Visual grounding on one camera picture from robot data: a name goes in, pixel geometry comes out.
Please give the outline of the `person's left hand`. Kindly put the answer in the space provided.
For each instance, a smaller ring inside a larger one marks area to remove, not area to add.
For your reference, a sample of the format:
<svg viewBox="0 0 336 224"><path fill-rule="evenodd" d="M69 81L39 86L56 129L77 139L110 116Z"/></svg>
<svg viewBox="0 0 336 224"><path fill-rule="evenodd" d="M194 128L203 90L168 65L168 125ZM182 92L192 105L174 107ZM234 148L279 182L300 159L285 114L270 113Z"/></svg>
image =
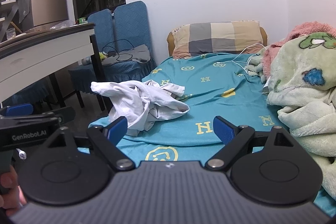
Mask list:
<svg viewBox="0 0 336 224"><path fill-rule="evenodd" d="M1 186L8 190L6 194L1 195L1 209L10 217L27 204L13 166L10 166L9 172L1 174Z"/></svg>

